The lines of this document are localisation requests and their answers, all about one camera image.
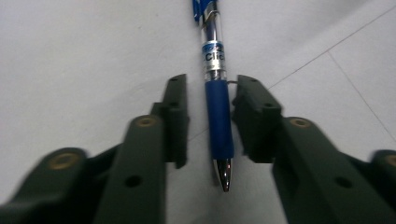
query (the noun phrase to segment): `blue rubber grip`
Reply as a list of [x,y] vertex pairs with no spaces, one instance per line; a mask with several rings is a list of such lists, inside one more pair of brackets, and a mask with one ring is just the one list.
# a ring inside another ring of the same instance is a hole
[[209,116],[210,148],[214,160],[233,157],[230,103],[225,80],[208,81],[205,84],[207,113]]

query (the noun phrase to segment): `retractable pen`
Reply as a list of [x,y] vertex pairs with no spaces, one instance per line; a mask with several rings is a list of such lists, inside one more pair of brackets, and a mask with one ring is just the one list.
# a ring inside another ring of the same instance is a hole
[[217,0],[192,0],[202,33],[202,58],[212,158],[224,192],[229,191],[233,158],[230,103]]

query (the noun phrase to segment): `floor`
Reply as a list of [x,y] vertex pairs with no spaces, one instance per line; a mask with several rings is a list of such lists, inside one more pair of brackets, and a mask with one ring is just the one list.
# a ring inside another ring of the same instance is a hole
[[[220,1],[228,77],[257,78],[284,116],[313,120],[368,161],[396,149],[396,1]],[[189,161],[168,165],[167,223],[287,223],[270,164],[236,156],[229,193],[211,173],[200,32],[190,1],[0,3],[0,203],[61,147],[90,155],[188,74]]]

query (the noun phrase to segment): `blue pen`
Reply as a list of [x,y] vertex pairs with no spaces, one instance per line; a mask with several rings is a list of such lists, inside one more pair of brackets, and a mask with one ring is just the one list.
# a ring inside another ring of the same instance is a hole
[[224,192],[229,191],[233,158],[230,103],[217,0],[192,0],[194,18],[202,29],[210,149]]

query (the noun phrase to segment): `pen tip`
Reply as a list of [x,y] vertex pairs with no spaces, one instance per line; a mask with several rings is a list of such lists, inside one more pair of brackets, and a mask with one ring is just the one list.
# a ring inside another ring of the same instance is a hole
[[230,190],[232,159],[216,160],[219,171],[219,179],[224,192]]

